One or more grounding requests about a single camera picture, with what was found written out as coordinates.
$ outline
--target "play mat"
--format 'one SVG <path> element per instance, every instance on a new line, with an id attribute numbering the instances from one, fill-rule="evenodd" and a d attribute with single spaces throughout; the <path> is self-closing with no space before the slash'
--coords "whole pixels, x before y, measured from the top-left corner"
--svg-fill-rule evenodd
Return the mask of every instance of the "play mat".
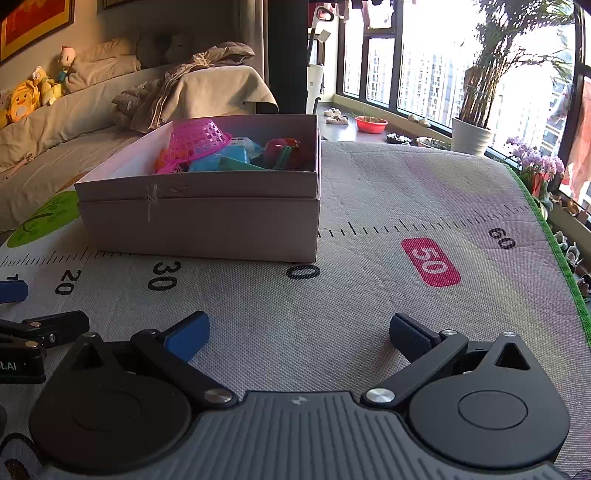
<path id="1" fill-rule="evenodd" d="M 0 277 L 18 275 L 30 290 L 25 301 L 1 305 L 1 316 L 20 321 L 79 309 L 104 340 L 125 340 L 204 310 L 210 342 L 191 364 L 241 395 L 359 395 L 407 364 L 388 339 L 396 312 L 472 340 L 513 330 L 570 411 L 556 467 L 571 476 L 589 468 L 591 323 L 514 174 L 494 161 L 427 148 L 322 143 L 315 264 L 97 251 L 75 192 L 66 191 L 0 248 Z M 48 352 L 48 372 L 66 350 Z M 0 385 L 6 433 L 28 434 L 42 387 Z"/>

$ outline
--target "green mat edge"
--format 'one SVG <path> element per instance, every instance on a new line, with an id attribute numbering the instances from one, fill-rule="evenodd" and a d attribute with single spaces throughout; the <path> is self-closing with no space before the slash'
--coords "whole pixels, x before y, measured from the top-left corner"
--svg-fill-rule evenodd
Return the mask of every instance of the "green mat edge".
<path id="1" fill-rule="evenodd" d="M 548 240 L 548 244 L 550 248 L 554 252 L 554 256 L 558 262 L 558 266 L 560 267 L 562 274 L 564 275 L 564 279 L 566 280 L 566 284 L 569 286 L 569 290 L 573 296 L 574 304 L 577 307 L 577 312 L 579 312 L 579 317 L 581 319 L 581 324 L 583 326 L 583 332 L 585 333 L 585 338 L 587 339 L 587 345 L 591 348 L 591 317 L 589 317 L 589 312 L 587 311 L 587 307 L 583 301 L 583 297 L 581 296 L 581 292 L 577 286 L 577 282 L 574 279 L 573 273 L 570 271 L 568 263 L 566 263 L 566 258 L 560 249 L 556 238 L 554 238 L 554 234 L 548 225 L 548 222 L 544 220 L 542 216 L 542 212 L 535 203 L 534 198 L 531 196 L 531 193 L 523 184 L 523 182 L 519 179 L 517 174 L 513 171 L 513 169 L 509 165 L 505 165 L 507 170 L 513 175 L 513 178 L 519 185 L 524 197 L 526 198 L 527 202 L 530 204 L 531 209 L 534 212 L 535 217 L 538 219 L 544 234 L 546 235 L 546 240 Z"/>

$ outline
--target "blue gripper pad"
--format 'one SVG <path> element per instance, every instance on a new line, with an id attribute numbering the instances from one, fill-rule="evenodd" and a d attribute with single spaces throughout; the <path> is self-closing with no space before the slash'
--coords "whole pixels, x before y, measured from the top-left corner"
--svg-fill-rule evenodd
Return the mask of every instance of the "blue gripper pad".
<path id="1" fill-rule="evenodd" d="M 164 348 L 188 362 L 209 341 L 209 317 L 195 312 L 176 327 L 173 332 L 164 332 Z"/>
<path id="2" fill-rule="evenodd" d="M 441 337 L 408 315 L 397 313 L 390 320 L 390 342 L 412 363 L 437 346 Z"/>
<path id="3" fill-rule="evenodd" d="M 23 301 L 29 295 L 29 287 L 22 280 L 0 281 L 0 303 Z"/>

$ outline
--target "white flower pot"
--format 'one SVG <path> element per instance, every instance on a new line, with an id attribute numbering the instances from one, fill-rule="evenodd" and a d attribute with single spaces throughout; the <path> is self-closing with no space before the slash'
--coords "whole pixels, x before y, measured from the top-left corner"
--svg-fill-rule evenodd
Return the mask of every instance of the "white flower pot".
<path id="1" fill-rule="evenodd" d="M 483 157 L 491 143 L 493 131 L 453 118 L 452 151 Z"/>

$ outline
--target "duck plush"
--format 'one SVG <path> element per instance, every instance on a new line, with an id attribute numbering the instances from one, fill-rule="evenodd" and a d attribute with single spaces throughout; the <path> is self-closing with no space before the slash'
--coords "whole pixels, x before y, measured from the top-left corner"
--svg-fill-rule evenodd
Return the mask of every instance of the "duck plush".
<path id="1" fill-rule="evenodd" d="M 9 116 L 12 122 L 33 113 L 39 107 L 39 89 L 32 80 L 20 83 L 12 93 Z"/>
<path id="2" fill-rule="evenodd" d="M 42 105 L 53 105 L 53 102 L 64 96 L 63 85 L 49 78 L 41 66 L 37 66 L 31 77 L 33 85 L 39 90 Z"/>

